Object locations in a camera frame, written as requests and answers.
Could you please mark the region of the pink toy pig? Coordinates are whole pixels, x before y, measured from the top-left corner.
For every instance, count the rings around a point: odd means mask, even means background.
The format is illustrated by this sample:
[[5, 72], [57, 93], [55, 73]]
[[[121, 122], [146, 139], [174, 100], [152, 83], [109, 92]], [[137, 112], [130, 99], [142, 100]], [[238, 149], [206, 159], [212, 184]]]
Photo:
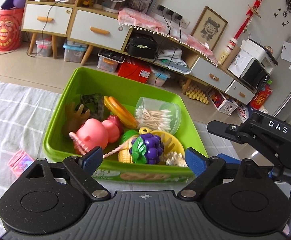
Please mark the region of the pink toy pig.
[[123, 134], [123, 125], [116, 115], [109, 115], [104, 121], [88, 119], [76, 132], [70, 132], [76, 154], [85, 155], [95, 147], [106, 148]]

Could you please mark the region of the yellow plastic funnel toy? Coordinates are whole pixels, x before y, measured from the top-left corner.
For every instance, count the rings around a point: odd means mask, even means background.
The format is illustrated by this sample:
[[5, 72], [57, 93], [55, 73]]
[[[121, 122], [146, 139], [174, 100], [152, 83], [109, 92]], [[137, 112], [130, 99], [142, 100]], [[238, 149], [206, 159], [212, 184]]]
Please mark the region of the yellow plastic funnel toy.
[[163, 151], [164, 157], [167, 157], [168, 154], [172, 152], [182, 154], [183, 156], [185, 155], [185, 150], [182, 144], [174, 135], [165, 131], [151, 130], [147, 127], [141, 127], [139, 129], [139, 134], [146, 134], [146, 133], [151, 133], [152, 135], [157, 135], [161, 138], [161, 141], [164, 144], [164, 151]]

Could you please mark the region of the yellow green toy corn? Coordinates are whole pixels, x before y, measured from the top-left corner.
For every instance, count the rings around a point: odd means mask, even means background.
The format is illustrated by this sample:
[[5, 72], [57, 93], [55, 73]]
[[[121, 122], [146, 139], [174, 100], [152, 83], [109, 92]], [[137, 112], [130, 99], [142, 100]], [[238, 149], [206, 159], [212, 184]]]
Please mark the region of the yellow green toy corn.
[[136, 139], [138, 136], [139, 136], [139, 133], [134, 129], [130, 129], [124, 132], [119, 140], [119, 146], [115, 148], [114, 150], [112, 150], [111, 152], [105, 154], [103, 158], [105, 159], [117, 153], [119, 162], [131, 164], [132, 156], [130, 153], [130, 148], [132, 146], [133, 139]]

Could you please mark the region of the amber rubber hand toy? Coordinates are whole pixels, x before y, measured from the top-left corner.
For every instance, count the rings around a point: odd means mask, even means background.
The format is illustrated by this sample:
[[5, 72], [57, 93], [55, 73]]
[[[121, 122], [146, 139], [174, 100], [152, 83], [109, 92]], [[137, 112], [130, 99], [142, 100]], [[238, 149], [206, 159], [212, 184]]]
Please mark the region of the amber rubber hand toy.
[[75, 102], [71, 102], [65, 107], [66, 121], [62, 127], [64, 136], [68, 136], [70, 132], [76, 132], [90, 117], [90, 110], [85, 109], [83, 104], [79, 105], [76, 110]]

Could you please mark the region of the purple toy grapes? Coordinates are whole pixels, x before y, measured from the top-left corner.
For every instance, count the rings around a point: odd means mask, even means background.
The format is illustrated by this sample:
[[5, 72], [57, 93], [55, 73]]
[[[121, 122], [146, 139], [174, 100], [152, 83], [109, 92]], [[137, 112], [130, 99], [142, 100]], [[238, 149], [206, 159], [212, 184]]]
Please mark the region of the purple toy grapes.
[[164, 151], [161, 137], [151, 133], [140, 134], [134, 138], [129, 148], [132, 162], [134, 164], [156, 165]]

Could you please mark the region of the clear cotton swab jar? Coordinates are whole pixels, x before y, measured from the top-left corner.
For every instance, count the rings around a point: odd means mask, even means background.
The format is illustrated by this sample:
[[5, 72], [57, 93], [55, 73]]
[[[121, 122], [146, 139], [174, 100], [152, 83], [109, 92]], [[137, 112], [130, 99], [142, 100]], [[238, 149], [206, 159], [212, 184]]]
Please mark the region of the clear cotton swab jar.
[[138, 128], [175, 134], [181, 124], [180, 106], [172, 103], [146, 97], [140, 97], [134, 112]]

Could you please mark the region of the orange plastic lid toy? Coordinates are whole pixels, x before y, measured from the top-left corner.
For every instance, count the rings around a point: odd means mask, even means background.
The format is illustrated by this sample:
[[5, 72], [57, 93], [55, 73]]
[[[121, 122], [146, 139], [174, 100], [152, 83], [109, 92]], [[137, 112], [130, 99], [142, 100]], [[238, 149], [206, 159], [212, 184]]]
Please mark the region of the orange plastic lid toy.
[[130, 129], [136, 129], [138, 124], [135, 117], [114, 97], [104, 96], [105, 107], [118, 116], [121, 123]]

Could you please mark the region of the brown hair claw clip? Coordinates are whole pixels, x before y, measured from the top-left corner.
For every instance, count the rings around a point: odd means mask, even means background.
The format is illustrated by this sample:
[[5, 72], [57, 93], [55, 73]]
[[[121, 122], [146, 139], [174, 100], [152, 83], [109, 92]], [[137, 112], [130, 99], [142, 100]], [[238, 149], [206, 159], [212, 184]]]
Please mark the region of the brown hair claw clip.
[[84, 106], [83, 112], [85, 113], [88, 109], [90, 110], [90, 118], [101, 121], [104, 116], [104, 96], [100, 93], [94, 94], [81, 94], [80, 102], [75, 107], [77, 111], [80, 105]]

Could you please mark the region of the green plastic cookie box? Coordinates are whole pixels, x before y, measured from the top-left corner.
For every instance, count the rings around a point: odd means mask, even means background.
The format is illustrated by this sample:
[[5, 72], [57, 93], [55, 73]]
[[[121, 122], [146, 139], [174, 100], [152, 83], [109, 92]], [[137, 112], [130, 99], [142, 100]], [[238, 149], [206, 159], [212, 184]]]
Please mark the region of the green plastic cookie box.
[[182, 99], [144, 83], [88, 68], [72, 74], [50, 120], [43, 148], [60, 162], [99, 146], [96, 179], [181, 183], [193, 179], [186, 149], [206, 153]]

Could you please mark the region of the yellow egg tray stack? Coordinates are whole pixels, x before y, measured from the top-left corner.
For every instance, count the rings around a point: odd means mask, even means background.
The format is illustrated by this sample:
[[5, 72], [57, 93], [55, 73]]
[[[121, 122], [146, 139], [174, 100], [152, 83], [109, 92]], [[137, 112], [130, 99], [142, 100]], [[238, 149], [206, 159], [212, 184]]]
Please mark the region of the yellow egg tray stack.
[[205, 105], [209, 104], [209, 100], [206, 94], [201, 88], [199, 88], [198, 85], [194, 83], [190, 83], [189, 85], [187, 85], [186, 80], [178, 80], [178, 84], [184, 91], [184, 94], [187, 98], [199, 101]]

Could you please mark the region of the black white microwave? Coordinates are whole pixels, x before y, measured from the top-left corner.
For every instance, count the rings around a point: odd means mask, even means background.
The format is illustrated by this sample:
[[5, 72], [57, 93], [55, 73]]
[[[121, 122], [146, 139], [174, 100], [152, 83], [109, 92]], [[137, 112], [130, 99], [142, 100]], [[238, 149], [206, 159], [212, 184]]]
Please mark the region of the black white microwave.
[[227, 69], [259, 92], [270, 80], [277, 65], [277, 60], [264, 46], [249, 38], [242, 41], [238, 54]]

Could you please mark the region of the grey checked tablecloth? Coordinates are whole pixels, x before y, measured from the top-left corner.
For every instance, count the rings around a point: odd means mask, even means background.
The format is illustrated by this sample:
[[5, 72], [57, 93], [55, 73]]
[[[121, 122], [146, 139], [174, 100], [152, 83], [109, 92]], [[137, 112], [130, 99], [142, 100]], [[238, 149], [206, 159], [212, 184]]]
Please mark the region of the grey checked tablecloth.
[[[59, 93], [0, 82], [0, 198], [16, 180], [8, 161], [24, 150], [32, 158], [45, 156], [43, 137]], [[5, 233], [0, 220], [0, 236]]]

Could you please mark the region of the red cardboard box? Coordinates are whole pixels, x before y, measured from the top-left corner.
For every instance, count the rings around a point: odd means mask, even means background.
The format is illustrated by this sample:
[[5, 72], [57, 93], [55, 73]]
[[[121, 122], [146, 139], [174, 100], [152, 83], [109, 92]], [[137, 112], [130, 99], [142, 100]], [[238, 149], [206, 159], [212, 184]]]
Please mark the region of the red cardboard box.
[[118, 76], [140, 83], [147, 83], [150, 74], [150, 66], [146, 62], [133, 57], [127, 57], [118, 69]]

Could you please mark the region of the clear storage bin blue lid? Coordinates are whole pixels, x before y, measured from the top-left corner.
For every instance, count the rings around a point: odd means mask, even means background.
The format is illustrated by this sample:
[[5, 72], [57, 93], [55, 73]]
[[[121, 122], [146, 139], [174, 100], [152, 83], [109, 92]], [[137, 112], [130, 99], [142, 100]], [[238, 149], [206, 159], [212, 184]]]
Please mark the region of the clear storage bin blue lid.
[[80, 63], [83, 59], [87, 45], [75, 41], [66, 40], [63, 45], [64, 61]]

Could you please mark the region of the black case on shelf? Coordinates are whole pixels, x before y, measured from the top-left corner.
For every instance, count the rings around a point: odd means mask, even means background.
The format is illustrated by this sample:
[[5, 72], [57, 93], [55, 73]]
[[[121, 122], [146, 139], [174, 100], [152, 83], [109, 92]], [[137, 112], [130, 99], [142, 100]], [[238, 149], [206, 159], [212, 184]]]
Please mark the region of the black case on shelf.
[[154, 59], [158, 44], [150, 35], [132, 34], [129, 38], [126, 51], [130, 56], [145, 59]]

